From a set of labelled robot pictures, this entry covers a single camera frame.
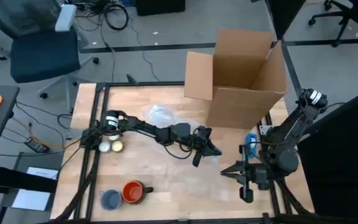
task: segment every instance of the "white paper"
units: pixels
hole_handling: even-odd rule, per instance
[[[57,172],[57,170],[41,169],[36,167],[29,167],[27,170],[28,174],[46,177],[49,179],[56,179]],[[49,196],[50,193],[47,192],[20,189],[16,195],[15,201],[13,202],[12,208],[44,211],[47,206]]]

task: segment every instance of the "cardboard box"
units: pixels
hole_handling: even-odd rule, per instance
[[[252,129],[288,91],[273,34],[220,30],[214,55],[188,52],[185,97],[211,102],[207,126]]]

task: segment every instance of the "red mug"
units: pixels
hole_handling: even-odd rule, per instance
[[[140,181],[133,180],[128,182],[122,190],[122,197],[131,204],[141,203],[148,193],[153,192],[152,187],[145,187]]]

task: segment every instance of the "office chair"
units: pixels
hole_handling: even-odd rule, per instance
[[[339,32],[338,37],[336,40],[332,43],[333,47],[337,47],[339,44],[341,44],[341,37],[343,35],[343,32],[346,29],[347,23],[349,22],[349,19],[352,19],[354,22],[358,23],[358,0],[350,0],[350,2],[353,4],[351,8],[344,6],[343,4],[334,1],[334,0],[325,0],[324,7],[325,10],[330,10],[332,8],[332,4],[337,6],[341,11],[339,12],[327,12],[322,14],[314,15],[309,20],[309,25],[312,26],[314,23],[316,23],[315,18],[318,17],[329,17],[329,16],[341,16],[342,20],[339,22],[339,25],[342,25],[341,31]]]
[[[86,39],[73,27],[76,6],[62,5],[55,0],[0,0],[0,30],[13,39],[10,52],[11,76],[17,83],[29,83],[60,77],[38,91],[48,98],[47,90],[64,82],[67,108],[70,87],[78,82],[90,82],[74,77],[79,69],[98,58],[78,59],[78,39]]]

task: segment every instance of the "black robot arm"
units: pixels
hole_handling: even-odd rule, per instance
[[[317,116],[326,111],[328,102],[326,95],[308,89],[301,92],[297,103],[298,107],[280,126],[260,127],[262,149],[259,151],[259,159],[262,161],[261,164],[248,163],[249,145],[240,145],[242,160],[236,161],[234,165],[221,171],[222,175],[236,179],[243,185],[240,188],[240,198],[245,202],[251,203],[254,199],[253,191],[249,188],[249,181],[257,184],[259,190],[268,190],[270,182],[276,180],[282,191],[287,192],[293,204],[297,203],[281,180],[297,170],[298,156],[295,146]]]
[[[188,151],[196,151],[193,165],[198,167],[203,156],[221,156],[222,152],[214,146],[209,136],[211,128],[199,126],[193,133],[190,124],[178,123],[166,128],[158,128],[154,125],[139,120],[135,116],[128,116],[123,111],[111,110],[107,112],[102,126],[102,132],[109,135],[122,134],[126,131],[136,131],[144,134],[165,147],[177,142],[180,146],[186,146]]]

